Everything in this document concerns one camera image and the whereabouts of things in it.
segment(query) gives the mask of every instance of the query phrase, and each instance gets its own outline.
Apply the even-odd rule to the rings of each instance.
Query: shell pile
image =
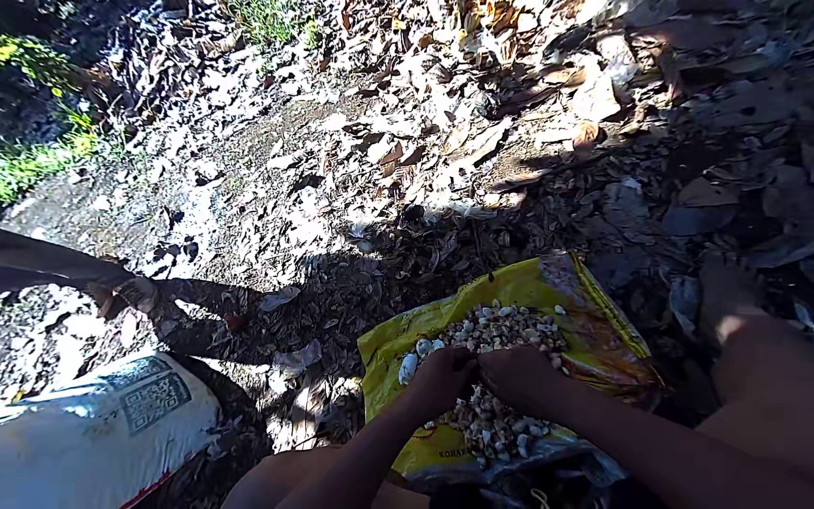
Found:
[[[555,306],[554,312],[565,314],[560,306]],[[477,305],[464,321],[449,325],[437,340],[417,341],[415,350],[404,357],[398,379],[402,385],[410,383],[426,356],[445,346],[488,353],[519,345],[537,347],[548,355],[555,369],[567,374],[567,368],[561,365],[561,352],[567,350],[567,343],[554,323],[554,315],[523,306],[502,307],[495,300],[491,307]],[[474,385],[473,390],[469,401],[458,399],[454,410],[442,416],[440,422],[463,432],[482,468],[495,459],[529,457],[536,439],[553,430],[554,424],[519,414],[481,384]],[[434,422],[426,424],[426,428],[434,426]]]

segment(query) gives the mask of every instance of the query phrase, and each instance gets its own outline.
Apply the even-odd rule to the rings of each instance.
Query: forearm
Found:
[[[277,508],[369,507],[391,464],[419,426],[413,413],[407,401],[395,399],[342,448],[334,468],[292,492]]]
[[[770,461],[569,379],[546,407],[672,507],[814,507],[814,484]]]

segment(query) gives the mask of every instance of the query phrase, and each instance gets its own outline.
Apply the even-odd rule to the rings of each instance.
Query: small shell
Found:
[[[432,352],[432,341],[422,338],[416,342],[416,353],[420,357],[426,357],[430,352]]]
[[[407,385],[416,374],[416,365],[420,361],[415,353],[408,353],[404,356],[401,362],[401,368],[398,370],[398,381],[401,385]]]

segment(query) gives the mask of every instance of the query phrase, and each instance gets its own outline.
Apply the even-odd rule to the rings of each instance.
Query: yellow bag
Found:
[[[361,336],[357,345],[366,365],[366,421],[403,389],[398,370],[416,341],[434,339],[449,323],[463,320],[473,306],[489,305],[493,299],[551,314],[556,304],[564,307],[566,314],[557,315],[555,323],[569,345],[562,355],[571,376],[641,407],[657,403],[661,381],[649,365],[645,341],[575,254],[555,252],[492,272],[462,286],[456,295],[403,312]],[[558,434],[537,440],[530,458],[496,462],[483,470],[469,453],[463,434],[437,425],[432,430],[417,430],[392,468],[408,479],[432,484],[443,478],[491,482],[505,469],[587,451],[594,447],[562,428]]]

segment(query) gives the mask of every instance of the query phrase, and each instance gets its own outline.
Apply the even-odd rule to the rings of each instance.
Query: hand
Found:
[[[543,419],[550,392],[564,381],[545,354],[533,347],[495,350],[479,356],[483,383],[507,406]]]
[[[474,357],[465,348],[445,347],[430,353],[399,399],[423,423],[454,409],[476,368]]]

